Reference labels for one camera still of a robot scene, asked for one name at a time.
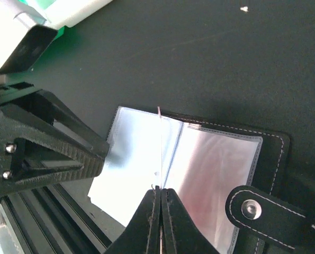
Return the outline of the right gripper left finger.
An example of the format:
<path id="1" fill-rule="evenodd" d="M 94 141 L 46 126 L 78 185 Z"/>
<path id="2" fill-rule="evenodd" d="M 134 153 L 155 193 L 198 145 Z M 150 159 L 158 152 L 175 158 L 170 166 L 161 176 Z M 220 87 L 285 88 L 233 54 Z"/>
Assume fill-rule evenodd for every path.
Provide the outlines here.
<path id="1" fill-rule="evenodd" d="M 146 192 L 129 224 L 106 253 L 160 253 L 160 188 Z"/>

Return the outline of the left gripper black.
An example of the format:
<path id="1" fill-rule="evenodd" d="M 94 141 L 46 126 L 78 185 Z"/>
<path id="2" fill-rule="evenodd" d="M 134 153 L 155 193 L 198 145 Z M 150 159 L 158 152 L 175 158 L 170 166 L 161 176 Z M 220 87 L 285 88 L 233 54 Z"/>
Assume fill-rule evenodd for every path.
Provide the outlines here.
<path id="1" fill-rule="evenodd" d="M 0 198 L 98 176 L 109 147 L 53 93 L 0 85 Z"/>

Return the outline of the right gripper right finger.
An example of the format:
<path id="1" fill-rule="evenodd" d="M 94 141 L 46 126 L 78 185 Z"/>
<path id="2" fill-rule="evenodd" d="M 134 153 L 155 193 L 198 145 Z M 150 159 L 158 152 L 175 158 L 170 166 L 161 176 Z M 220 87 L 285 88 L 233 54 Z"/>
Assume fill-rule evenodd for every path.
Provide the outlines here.
<path id="1" fill-rule="evenodd" d="M 162 253 L 218 253 L 194 224 L 174 189 L 161 191 Z"/>

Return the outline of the red circle white card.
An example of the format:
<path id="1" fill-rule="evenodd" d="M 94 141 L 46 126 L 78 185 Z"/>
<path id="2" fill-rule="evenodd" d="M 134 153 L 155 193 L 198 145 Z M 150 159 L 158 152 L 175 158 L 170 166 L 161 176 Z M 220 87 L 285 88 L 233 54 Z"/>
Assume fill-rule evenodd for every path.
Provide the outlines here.
<path id="1" fill-rule="evenodd" d="M 160 180 L 159 187 L 162 189 L 163 187 L 163 122 L 161 117 L 161 109 L 160 106 L 157 106 L 158 110 L 158 118 L 159 118 L 159 144 L 160 144 Z"/>

